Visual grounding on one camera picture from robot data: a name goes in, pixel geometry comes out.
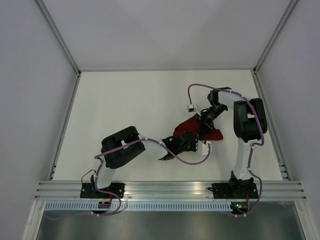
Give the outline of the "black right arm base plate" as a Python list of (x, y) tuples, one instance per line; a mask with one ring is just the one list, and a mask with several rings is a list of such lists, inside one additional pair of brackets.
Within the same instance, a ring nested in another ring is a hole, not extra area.
[(210, 191), (214, 199), (257, 199), (259, 196), (255, 183), (231, 186), (229, 183), (213, 183)]

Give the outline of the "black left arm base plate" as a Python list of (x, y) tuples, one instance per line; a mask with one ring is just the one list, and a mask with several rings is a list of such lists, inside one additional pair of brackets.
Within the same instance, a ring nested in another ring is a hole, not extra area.
[(81, 199), (122, 199), (125, 193), (124, 183), (111, 183), (109, 187), (97, 190), (93, 183), (83, 183), (80, 191)]

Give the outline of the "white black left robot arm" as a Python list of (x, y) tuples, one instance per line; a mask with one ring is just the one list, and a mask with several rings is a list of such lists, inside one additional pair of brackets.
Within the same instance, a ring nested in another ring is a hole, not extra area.
[(141, 135), (134, 126), (118, 131), (102, 140), (101, 153), (94, 157), (99, 160), (100, 165), (93, 177), (91, 191), (98, 198), (106, 197), (116, 169), (143, 153), (160, 161), (168, 161), (181, 153), (195, 152), (198, 140), (198, 136), (190, 131), (161, 140)]

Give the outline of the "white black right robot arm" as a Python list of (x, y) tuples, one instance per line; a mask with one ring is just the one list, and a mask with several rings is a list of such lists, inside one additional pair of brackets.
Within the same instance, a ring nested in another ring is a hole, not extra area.
[(213, 127), (214, 120), (224, 111), (233, 111), (233, 131), (238, 138), (236, 162), (228, 182), (213, 183), (207, 189), (214, 199), (258, 199), (252, 163), (258, 146), (265, 143), (267, 118), (261, 98), (248, 99), (229, 87), (212, 89), (207, 96), (210, 107), (198, 116), (201, 123)]

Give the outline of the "dark red cloth napkin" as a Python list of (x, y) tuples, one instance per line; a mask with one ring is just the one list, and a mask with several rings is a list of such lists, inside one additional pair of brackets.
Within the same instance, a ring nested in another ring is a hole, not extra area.
[(200, 125), (196, 116), (192, 116), (188, 120), (180, 123), (173, 131), (173, 136), (177, 137), (183, 132), (189, 131), (199, 136), (201, 141), (221, 141), (224, 139), (221, 131), (215, 127), (210, 128), (206, 124)]

